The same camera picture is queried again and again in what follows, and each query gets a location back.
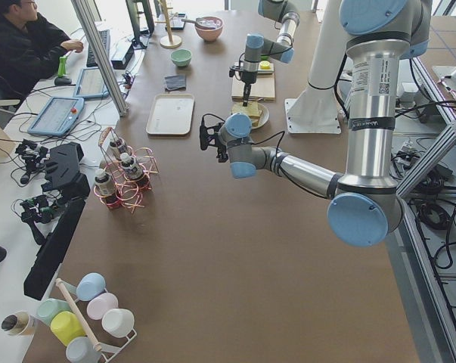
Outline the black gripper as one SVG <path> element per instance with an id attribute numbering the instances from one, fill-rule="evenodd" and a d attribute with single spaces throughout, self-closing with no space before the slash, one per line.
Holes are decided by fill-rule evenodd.
<path id="1" fill-rule="evenodd" d="M 241 72 L 241 82 L 244 84 L 243 97 L 242 97 L 242 106 L 243 107 L 246 107 L 249 103 L 251 85 L 256 82 L 256 79 L 257 79 L 256 71 L 251 72 L 251 71 L 243 70 Z"/>
<path id="2" fill-rule="evenodd" d="M 215 146 L 217 148 L 217 156 L 219 163 L 226 163 L 228 161 L 228 152 L 226 143 L 222 140 L 222 138 L 218 135 L 215 140 Z"/>

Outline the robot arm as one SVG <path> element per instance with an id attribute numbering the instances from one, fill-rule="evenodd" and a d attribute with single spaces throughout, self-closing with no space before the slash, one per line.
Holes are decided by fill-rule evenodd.
<path id="1" fill-rule="evenodd" d="M 389 174 L 396 124 L 399 61 L 423 54 L 430 28 L 429 1 L 344 1 L 339 19 L 347 33 L 345 56 L 352 60 L 346 171 L 332 172 L 280 151 L 256 147 L 250 118 L 234 113 L 213 127 L 200 127 L 200 146 L 214 146 L 235 178 L 260 169 L 287 178 L 328 199 L 329 225 L 347 244 L 381 242 L 402 220 L 402 202 Z"/>
<path id="2" fill-rule="evenodd" d="M 256 83 L 259 63 L 268 57 L 288 64 L 294 55 L 293 40 L 299 26 L 299 12 L 291 1 L 259 1 L 258 13 L 278 25 L 275 39 L 261 33 L 249 33 L 245 41 L 244 57 L 240 62 L 240 80 L 244 84 L 242 105 L 247 106 L 251 86 Z"/>

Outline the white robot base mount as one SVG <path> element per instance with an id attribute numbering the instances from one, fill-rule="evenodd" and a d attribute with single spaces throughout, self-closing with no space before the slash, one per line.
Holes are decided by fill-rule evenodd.
<path id="1" fill-rule="evenodd" d="M 298 98 L 285 101 L 287 130 L 292 134 L 341 133 L 334 91 L 344 65 L 348 33 L 340 23 L 340 5 L 340 0 L 327 3 L 308 84 Z"/>

